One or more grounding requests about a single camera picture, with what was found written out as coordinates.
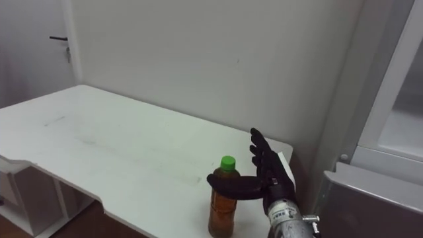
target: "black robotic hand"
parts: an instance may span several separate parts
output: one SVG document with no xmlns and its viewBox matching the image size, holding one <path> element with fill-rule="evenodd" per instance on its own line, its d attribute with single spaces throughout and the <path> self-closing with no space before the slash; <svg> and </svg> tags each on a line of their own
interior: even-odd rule
<svg viewBox="0 0 423 238">
<path fill-rule="evenodd" d="M 263 135 L 251 129 L 250 151 L 254 154 L 252 163 L 257 167 L 256 176 L 219 178 L 207 176 L 210 186 L 222 196 L 236 200 L 255 200 L 263 198 L 263 209 L 267 215 L 269 206 L 281 199 L 296 202 L 295 187 L 288 177 L 277 153 L 270 149 Z"/>
</svg>

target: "brown liquid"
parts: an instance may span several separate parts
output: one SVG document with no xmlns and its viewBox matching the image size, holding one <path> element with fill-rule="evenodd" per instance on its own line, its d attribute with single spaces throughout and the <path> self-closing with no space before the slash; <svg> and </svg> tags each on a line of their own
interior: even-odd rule
<svg viewBox="0 0 423 238">
<path fill-rule="evenodd" d="M 239 177 L 238 171 L 224 171 L 216 169 L 213 174 L 222 178 Z M 233 218 L 237 201 L 228 199 L 217 192 L 211 192 L 209 232 L 215 238 L 227 238 L 233 233 Z"/>
</svg>

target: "plastic bottle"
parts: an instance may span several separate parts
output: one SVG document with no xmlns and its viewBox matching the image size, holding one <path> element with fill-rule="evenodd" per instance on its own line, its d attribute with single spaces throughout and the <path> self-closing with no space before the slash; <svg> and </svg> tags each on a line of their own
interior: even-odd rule
<svg viewBox="0 0 423 238">
<path fill-rule="evenodd" d="M 213 174 L 222 178 L 239 177 L 240 174 L 235 170 L 235 159 L 232 156 L 224 156 L 220 167 Z M 233 233 L 233 218 L 237 201 L 228 199 L 215 190 L 211 191 L 209 232 L 215 238 L 227 238 Z"/>
</svg>

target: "robotic arm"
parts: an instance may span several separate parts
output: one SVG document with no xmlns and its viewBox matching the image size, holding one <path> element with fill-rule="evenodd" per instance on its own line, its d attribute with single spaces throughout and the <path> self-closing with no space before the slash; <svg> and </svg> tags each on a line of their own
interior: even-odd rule
<svg viewBox="0 0 423 238">
<path fill-rule="evenodd" d="M 302 216 L 297 206 L 295 187 L 277 153 L 257 129 L 251 129 L 250 146 L 256 176 L 219 178 L 208 175 L 207 181 L 219 194 L 235 200 L 263 198 L 263 209 L 269 217 L 269 238 L 320 238 L 318 216 Z"/>
</svg>

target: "table top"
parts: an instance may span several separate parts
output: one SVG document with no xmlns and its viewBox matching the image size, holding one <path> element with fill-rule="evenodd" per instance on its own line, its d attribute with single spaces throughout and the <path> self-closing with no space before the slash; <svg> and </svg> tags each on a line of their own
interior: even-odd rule
<svg viewBox="0 0 423 238">
<path fill-rule="evenodd" d="M 0 132 L 2 159 L 29 162 L 150 237 L 210 236 L 206 176 L 222 156 L 255 173 L 249 133 L 85 85 L 2 108 Z M 289 161 L 290 145 L 268 141 Z M 269 227 L 261 200 L 238 203 L 234 237 Z"/>
</svg>

